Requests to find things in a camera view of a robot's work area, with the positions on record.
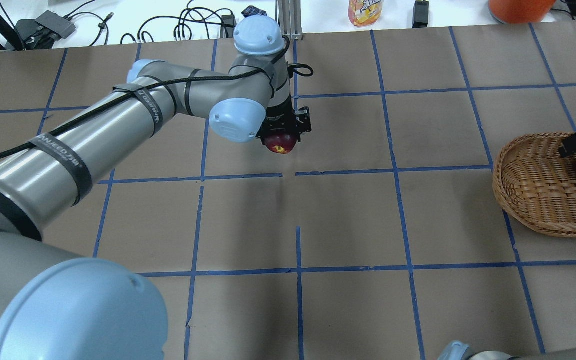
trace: white floor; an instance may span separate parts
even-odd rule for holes
[[[17,21],[19,19],[36,19],[44,11],[50,10],[64,16],[85,0],[34,0],[15,1],[2,0],[7,13]],[[190,7],[206,7],[212,10],[231,9],[237,22],[243,19],[242,10],[253,5],[265,10],[269,16],[275,16],[274,0],[194,0]],[[355,32],[362,30],[406,29],[412,26],[412,10],[414,0],[384,0],[384,10],[375,25],[356,28],[348,20],[348,0],[302,0],[301,18],[304,33],[334,33]],[[556,7],[565,9],[560,2]],[[137,34],[139,27],[154,16],[179,16],[186,8],[185,0],[96,0],[79,11],[93,12],[105,18],[110,12],[114,17],[108,22],[108,44],[119,44],[123,34]],[[551,12],[544,22],[570,21],[565,13]],[[55,44],[55,48],[75,48],[89,45],[97,36],[99,19],[91,15],[81,15],[73,21],[76,32]],[[490,15],[488,0],[430,0],[430,27],[461,27],[469,25],[493,25],[496,21]],[[156,42],[174,41],[172,30],[175,19],[163,18],[153,20],[144,30],[152,34]],[[203,25],[192,24],[193,39],[207,39],[206,28]],[[217,37],[219,26],[211,25],[210,38]],[[103,44],[105,34],[102,34],[98,44]]]

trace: wicker basket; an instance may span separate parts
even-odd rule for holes
[[[576,238],[576,155],[558,148],[571,132],[531,134],[506,145],[493,169],[494,197],[523,225],[553,237]]]

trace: apple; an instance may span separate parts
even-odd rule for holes
[[[263,144],[273,153],[286,155],[295,148],[297,137],[285,132],[274,133],[264,137]]]

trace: yellow snack bag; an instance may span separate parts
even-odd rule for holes
[[[348,19],[355,27],[373,25],[382,15],[384,0],[350,0]]]

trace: silver robotic arm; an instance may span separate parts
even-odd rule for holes
[[[167,313],[154,285],[43,244],[41,233],[175,114],[208,118],[233,142],[292,150],[311,128],[308,109],[291,102],[290,43],[267,16],[234,34],[229,74],[139,60],[127,84],[0,164],[0,360],[163,358]]]

